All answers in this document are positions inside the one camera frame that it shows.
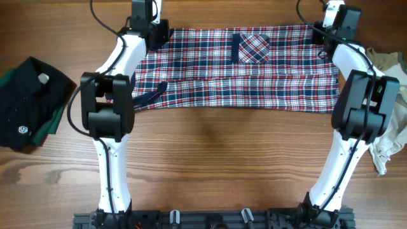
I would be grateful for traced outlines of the plaid sleeveless shirt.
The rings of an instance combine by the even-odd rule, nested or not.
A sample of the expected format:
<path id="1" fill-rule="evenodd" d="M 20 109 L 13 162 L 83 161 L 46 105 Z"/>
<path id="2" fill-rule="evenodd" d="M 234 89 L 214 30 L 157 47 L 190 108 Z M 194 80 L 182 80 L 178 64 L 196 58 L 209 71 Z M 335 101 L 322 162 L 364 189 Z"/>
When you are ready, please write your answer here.
<path id="1" fill-rule="evenodd" d="M 330 113 L 338 69 L 319 56 L 306 25 L 172 29 L 137 65 L 130 83 L 146 109 L 241 107 Z"/>

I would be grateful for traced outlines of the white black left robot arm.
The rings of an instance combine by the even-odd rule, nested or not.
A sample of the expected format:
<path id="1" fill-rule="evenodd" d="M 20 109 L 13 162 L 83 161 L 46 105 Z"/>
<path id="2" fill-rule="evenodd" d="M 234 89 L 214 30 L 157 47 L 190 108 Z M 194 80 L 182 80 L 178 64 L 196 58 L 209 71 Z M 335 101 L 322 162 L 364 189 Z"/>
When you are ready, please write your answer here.
<path id="1" fill-rule="evenodd" d="M 90 213 L 90 228 L 128 228 L 132 198 L 128 189 L 126 150 L 134 127 L 135 108 L 157 99 L 166 89 L 158 88 L 132 97 L 131 80 L 135 68 L 147 53 L 169 40 L 169 23 L 153 20 L 145 27 L 123 27 L 106 62 L 94 73 L 81 76 L 81 119 L 86 134 L 93 139 L 100 177 L 97 210 Z"/>

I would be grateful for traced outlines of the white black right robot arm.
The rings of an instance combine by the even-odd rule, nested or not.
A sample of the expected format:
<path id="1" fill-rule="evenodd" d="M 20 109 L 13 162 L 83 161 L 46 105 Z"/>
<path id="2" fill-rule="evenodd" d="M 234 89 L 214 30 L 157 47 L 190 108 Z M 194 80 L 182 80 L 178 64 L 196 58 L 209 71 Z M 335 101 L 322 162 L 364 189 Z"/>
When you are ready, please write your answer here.
<path id="1" fill-rule="evenodd" d="M 343 194 L 360 157 L 389 125 L 399 81 L 377 70 L 362 46 L 337 36 L 338 27 L 309 26 L 346 80 L 331 116 L 334 137 L 329 155 L 317 182 L 293 214 L 293 223 L 332 228 L 341 217 Z"/>

